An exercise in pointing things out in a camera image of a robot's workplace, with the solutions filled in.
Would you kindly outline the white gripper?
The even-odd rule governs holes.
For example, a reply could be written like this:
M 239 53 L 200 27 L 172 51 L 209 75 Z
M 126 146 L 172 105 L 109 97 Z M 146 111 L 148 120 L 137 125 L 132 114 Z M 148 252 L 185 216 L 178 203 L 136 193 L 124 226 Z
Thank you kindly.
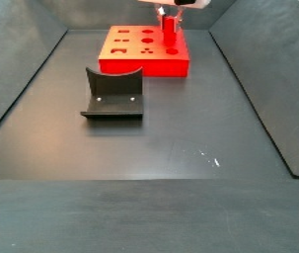
M 162 17 L 165 15 L 161 4 L 169 5 L 169 6 L 177 6 L 176 14 L 173 16 L 173 29 L 176 31 L 178 30 L 180 23 L 182 21 L 181 16 L 182 16 L 184 8 L 203 9 L 211 3 L 211 0 L 138 0 L 138 1 L 153 3 L 156 19 L 160 26 L 161 26 Z

